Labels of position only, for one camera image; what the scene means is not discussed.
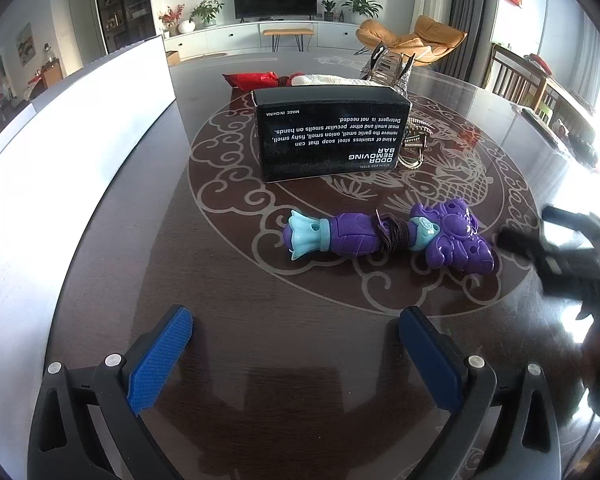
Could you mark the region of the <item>purple toy figure bundle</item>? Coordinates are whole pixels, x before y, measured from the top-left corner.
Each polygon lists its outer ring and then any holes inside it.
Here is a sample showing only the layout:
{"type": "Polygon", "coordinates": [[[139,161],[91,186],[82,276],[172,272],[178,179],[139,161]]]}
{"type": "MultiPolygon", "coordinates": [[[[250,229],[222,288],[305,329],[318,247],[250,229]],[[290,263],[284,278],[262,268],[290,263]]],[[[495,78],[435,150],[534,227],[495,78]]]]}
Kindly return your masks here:
{"type": "Polygon", "coordinates": [[[417,203],[406,220],[379,212],[312,218],[294,210],[283,228],[283,244],[292,260],[311,252],[347,258],[375,252],[419,252],[431,269],[488,275],[494,271],[495,260],[478,229],[478,219],[460,198],[432,207],[417,203]]]}

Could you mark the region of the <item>black odor removing bar box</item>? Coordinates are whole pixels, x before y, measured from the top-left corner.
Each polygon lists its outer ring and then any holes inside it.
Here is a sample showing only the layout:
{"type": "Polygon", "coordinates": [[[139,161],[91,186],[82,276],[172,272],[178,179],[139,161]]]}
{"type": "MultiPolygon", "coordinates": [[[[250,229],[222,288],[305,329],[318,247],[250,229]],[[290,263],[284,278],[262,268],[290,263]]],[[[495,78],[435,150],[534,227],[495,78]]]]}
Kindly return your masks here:
{"type": "Polygon", "coordinates": [[[411,101],[389,87],[319,84],[251,96],[266,182],[396,166],[411,101]]]}

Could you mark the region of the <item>gold rhinestone hair claw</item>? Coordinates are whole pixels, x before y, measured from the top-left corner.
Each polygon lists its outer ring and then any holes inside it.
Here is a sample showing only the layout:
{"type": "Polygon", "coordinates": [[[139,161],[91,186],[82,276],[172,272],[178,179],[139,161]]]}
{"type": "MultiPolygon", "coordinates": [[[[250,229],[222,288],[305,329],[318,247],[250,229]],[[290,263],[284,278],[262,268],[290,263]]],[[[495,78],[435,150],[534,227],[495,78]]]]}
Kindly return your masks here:
{"type": "Polygon", "coordinates": [[[418,169],[423,164],[423,156],[425,156],[425,150],[432,133],[433,130],[428,122],[409,118],[397,162],[406,169],[418,169]]]}

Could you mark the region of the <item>orange butterfly lounge chair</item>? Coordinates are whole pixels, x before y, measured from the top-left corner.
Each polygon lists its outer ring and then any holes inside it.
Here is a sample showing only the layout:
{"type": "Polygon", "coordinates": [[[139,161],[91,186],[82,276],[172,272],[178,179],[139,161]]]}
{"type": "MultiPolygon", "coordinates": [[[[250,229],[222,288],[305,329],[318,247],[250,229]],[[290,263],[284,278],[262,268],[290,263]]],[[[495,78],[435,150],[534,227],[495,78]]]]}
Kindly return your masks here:
{"type": "Polygon", "coordinates": [[[414,55],[416,66],[426,66],[441,60],[457,49],[466,39],[466,32],[434,21],[426,15],[416,20],[414,32],[396,35],[375,20],[358,26],[356,37],[369,50],[384,44],[392,52],[409,58],[414,55]]]}

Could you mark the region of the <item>grey curtain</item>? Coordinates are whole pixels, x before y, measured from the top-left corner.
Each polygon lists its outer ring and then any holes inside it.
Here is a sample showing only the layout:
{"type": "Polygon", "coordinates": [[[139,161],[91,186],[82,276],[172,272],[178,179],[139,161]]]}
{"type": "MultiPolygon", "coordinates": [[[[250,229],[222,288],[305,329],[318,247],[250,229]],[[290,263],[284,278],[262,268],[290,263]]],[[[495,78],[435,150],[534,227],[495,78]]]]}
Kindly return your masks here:
{"type": "Polygon", "coordinates": [[[498,0],[452,0],[449,24],[466,32],[466,37],[442,58],[442,74],[481,86],[492,50],[496,10],[498,0]]]}

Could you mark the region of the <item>white knitted cloth bundle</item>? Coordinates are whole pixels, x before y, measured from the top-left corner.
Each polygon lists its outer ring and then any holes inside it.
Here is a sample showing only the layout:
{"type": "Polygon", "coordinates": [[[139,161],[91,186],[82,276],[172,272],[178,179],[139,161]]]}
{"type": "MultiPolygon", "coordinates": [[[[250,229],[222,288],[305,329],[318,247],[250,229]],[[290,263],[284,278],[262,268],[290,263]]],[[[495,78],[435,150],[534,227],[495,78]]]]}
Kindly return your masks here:
{"type": "Polygon", "coordinates": [[[303,86],[365,86],[362,79],[347,78],[335,75],[306,74],[295,75],[291,79],[294,87],[303,86]]]}

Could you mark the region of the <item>green potted plant right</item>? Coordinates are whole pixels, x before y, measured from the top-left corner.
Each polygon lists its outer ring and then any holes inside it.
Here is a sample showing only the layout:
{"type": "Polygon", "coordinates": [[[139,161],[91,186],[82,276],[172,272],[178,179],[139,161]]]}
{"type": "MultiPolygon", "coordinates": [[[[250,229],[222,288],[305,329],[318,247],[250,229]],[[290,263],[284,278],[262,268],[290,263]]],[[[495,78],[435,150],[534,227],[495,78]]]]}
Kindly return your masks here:
{"type": "Polygon", "coordinates": [[[352,22],[358,25],[378,18],[383,10],[383,5],[376,0],[342,0],[342,7],[351,14],[352,22]]]}

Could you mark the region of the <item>green potted plant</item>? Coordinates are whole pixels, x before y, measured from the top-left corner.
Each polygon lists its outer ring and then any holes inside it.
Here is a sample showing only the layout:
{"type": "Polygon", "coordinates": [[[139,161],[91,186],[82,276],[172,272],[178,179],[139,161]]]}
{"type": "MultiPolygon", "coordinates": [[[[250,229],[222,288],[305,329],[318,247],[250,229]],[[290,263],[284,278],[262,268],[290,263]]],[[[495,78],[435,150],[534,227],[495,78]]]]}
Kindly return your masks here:
{"type": "Polygon", "coordinates": [[[208,27],[216,24],[216,18],[223,10],[224,3],[219,0],[202,0],[191,10],[189,21],[200,27],[208,27]]]}
{"type": "Polygon", "coordinates": [[[342,7],[351,14],[352,22],[358,25],[378,18],[383,10],[383,5],[376,0],[342,0],[342,7]]]}

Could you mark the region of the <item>small potted plant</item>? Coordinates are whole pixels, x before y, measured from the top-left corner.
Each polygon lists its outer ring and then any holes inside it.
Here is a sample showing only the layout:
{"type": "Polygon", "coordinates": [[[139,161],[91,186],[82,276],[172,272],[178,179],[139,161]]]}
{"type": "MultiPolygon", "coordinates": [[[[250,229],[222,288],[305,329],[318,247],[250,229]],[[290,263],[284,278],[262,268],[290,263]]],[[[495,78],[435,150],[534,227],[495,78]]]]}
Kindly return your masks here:
{"type": "Polygon", "coordinates": [[[323,18],[326,22],[333,22],[335,20],[335,0],[321,0],[321,6],[323,7],[323,18]]]}

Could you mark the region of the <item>cardboard box on floor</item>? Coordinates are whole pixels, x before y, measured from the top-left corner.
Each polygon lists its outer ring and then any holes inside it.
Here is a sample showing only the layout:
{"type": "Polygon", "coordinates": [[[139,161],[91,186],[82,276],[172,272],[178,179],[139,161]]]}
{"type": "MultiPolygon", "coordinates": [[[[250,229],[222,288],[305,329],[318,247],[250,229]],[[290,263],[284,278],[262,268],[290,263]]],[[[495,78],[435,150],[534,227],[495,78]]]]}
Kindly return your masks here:
{"type": "Polygon", "coordinates": [[[181,57],[179,56],[178,51],[167,51],[166,60],[167,64],[169,64],[170,66],[175,66],[181,62],[181,57]]]}

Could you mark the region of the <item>red packet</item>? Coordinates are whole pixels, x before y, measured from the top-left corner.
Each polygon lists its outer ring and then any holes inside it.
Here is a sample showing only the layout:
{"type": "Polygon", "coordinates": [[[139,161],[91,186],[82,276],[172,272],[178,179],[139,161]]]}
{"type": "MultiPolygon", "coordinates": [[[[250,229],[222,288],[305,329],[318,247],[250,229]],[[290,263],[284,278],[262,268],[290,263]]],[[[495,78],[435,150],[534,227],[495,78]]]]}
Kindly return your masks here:
{"type": "Polygon", "coordinates": [[[277,88],[286,84],[274,72],[224,74],[223,77],[231,88],[240,91],[277,88]]]}

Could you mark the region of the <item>wooden bench hairpin legs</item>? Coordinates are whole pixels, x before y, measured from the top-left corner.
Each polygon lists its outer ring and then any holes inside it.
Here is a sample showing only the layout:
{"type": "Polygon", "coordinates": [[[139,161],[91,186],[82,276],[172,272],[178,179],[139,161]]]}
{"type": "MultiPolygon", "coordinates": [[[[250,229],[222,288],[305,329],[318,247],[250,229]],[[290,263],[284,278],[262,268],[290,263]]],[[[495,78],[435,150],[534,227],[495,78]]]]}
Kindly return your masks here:
{"type": "Polygon", "coordinates": [[[298,51],[304,52],[305,47],[311,42],[314,36],[314,31],[310,28],[265,29],[262,32],[262,36],[271,40],[273,52],[279,50],[283,38],[293,38],[298,51]]]}

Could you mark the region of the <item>white tv cabinet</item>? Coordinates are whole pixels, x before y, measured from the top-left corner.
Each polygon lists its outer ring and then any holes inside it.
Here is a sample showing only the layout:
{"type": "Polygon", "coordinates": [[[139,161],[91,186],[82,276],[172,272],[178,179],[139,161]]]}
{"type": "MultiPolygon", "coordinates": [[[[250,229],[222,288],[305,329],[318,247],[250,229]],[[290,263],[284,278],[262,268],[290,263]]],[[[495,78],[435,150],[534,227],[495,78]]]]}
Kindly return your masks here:
{"type": "Polygon", "coordinates": [[[261,21],[215,25],[164,40],[166,52],[183,60],[201,56],[257,52],[361,50],[356,24],[325,21],[261,21]]]}

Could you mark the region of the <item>dark glass display cabinet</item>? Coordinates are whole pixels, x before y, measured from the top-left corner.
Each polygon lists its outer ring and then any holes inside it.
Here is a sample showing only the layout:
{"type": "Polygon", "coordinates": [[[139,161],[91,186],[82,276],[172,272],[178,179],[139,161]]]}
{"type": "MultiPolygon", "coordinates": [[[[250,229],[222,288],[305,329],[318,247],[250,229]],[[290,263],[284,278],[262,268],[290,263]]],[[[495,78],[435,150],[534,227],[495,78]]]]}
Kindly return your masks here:
{"type": "Polygon", "coordinates": [[[150,0],[96,0],[106,52],[155,36],[150,0]]]}

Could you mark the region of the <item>green potted plant left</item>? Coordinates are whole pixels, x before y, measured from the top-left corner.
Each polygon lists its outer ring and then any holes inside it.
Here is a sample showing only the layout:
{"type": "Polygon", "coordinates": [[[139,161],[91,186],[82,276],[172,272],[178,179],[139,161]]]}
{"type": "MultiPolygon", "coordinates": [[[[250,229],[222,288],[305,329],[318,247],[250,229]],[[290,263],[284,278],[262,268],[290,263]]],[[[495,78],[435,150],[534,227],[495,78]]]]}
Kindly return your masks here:
{"type": "Polygon", "coordinates": [[[202,0],[191,10],[189,21],[200,27],[208,27],[216,24],[216,18],[223,10],[224,3],[219,0],[202,0]]]}

